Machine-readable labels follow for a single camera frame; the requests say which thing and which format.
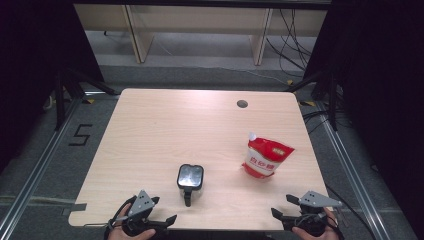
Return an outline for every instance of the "wooden table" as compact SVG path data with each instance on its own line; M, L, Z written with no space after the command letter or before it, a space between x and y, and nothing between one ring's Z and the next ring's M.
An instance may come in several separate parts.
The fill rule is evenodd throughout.
M250 131L296 149L266 180L241 167ZM205 169L191 207L176 183L184 163ZM271 207L300 215L286 194L327 195L296 98L281 92L124 90L76 200L86 210L69 223L105 223L141 189L160 197L151 220L177 214L171 229L198 230L282 230Z

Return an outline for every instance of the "red and white pouch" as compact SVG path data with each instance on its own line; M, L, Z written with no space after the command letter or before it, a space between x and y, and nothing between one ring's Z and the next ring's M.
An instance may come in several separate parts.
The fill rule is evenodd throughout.
M242 164L245 171L255 178L267 178L294 151L285 144L258 138L254 133L249 134L248 156Z

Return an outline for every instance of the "table hole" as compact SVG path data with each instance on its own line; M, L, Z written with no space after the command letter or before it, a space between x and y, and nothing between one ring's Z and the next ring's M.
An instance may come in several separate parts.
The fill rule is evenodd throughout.
M240 108L246 108L247 105L249 105L249 104L245 100L238 100L237 101L237 106L239 106Z

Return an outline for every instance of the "human hand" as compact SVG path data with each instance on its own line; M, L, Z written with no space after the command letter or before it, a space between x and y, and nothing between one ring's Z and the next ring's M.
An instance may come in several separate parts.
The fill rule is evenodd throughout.
M328 223L331 226L336 227L336 223L334 222L334 219L335 219L334 214L330 210L328 210L327 208L324 208L324 211L327 214ZM296 235L298 235L303 240L339 240L339 236L330 226L326 226L325 232L319 237L314 237L314 236L310 235L309 233L307 233L305 230L298 228L298 227L293 227L292 232L294 232Z
M130 206L131 206L130 203L125 205L125 207L119 213L118 218L125 216L125 213L128 211ZM109 233L108 240L127 240L127 239L129 239L129 240L147 240L147 239L150 239L151 237L153 237L153 235L155 235L155 233L156 233L156 231L154 229L149 229L149 230L146 230L146 231L140 233L137 236L130 237L124 232L124 230L122 230L122 221L116 221L115 224L114 224L114 228Z

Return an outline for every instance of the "black wire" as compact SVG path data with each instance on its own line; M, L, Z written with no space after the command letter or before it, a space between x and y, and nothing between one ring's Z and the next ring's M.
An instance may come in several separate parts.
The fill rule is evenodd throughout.
M286 25L287 31L288 31L288 36L286 38L286 40L283 39L283 37L281 36L281 39L283 39L285 45L287 44L287 46L289 46L291 49L293 49L294 51L297 51L300 57L300 60L302 61L303 66L306 68L306 64L308 63L308 61L306 60L304 55L310 55L311 53L309 51L307 51L298 41L297 41L297 35L296 35L296 25L295 25L295 14L296 14L296 10L293 9L292 10L292 22L290 25L290 28L288 27L287 21L284 18L284 15L280 9L280 15L284 21L284 24ZM293 39L293 42L295 43L297 49L293 48L290 44L287 43L288 38L291 37Z
M280 59L281 59L281 57L283 57L284 59L286 59L287 61L289 61L290 63L292 63L293 65L295 65L299 69L301 69L302 71L305 71L305 68L303 68L302 66L300 66L299 64L297 64L293 60L291 60L289 57L287 57L286 55L284 55L283 52L282 52L282 50L281 51L278 51L278 49L275 48L274 45L271 44L271 42L269 41L268 38L266 38L266 41L271 46L271 48L274 50L274 52L277 53L278 55L280 55Z
M313 131L315 131L319 126L321 126L323 123L327 122L328 118L324 121L320 122L317 126L315 126L311 131L308 132L308 134L311 134Z
M336 195L337 198L340 199L340 201L342 201L347 208L349 208L349 210L359 219L359 221L361 221L361 223L365 226L365 228L368 230L368 232L371 234L372 239L376 239L374 233L372 232L371 228L368 226L368 224L362 219L361 216L359 216L359 214L353 210L353 208L346 202L346 200L344 200L339 194L337 194L336 191L334 191L333 188L331 188L330 186L328 186L327 183L324 183L325 187L328 188L328 190L330 190L334 195Z
M289 25L287 24L287 21L286 21L286 19L285 19L285 17L284 17L284 15L283 15L283 12L281 11L281 9L280 9L280 15L281 15L281 18L283 19L283 21L284 21L284 24L286 25L286 28L287 28L287 31L288 31L288 35L287 35L287 39L284 41L284 39L283 39L283 37L281 36L281 39L283 39L283 41L287 44L287 46L289 46L291 49L293 49L294 51L300 51L301 53L303 53L303 54L306 54L306 55L311 55L312 53L311 52L309 52L308 50L306 50L302 45L300 45L299 44L299 42L297 41L297 38L296 38L296 36L293 36L293 34L291 33L291 29L292 28L295 28L295 24L294 24L294 14L293 14L293 11L292 11L292 23L291 23L291 26L289 27ZM294 47L292 47L292 46L290 46L290 44L288 44L287 43L287 40L288 40L288 38L289 37L292 37L292 39L293 39L293 41L295 42L295 44L296 44L296 46L298 47L297 49L295 49ZM304 50L305 50L305 52L303 52L302 50L300 50L299 49L299 46L301 47L301 48L303 48Z

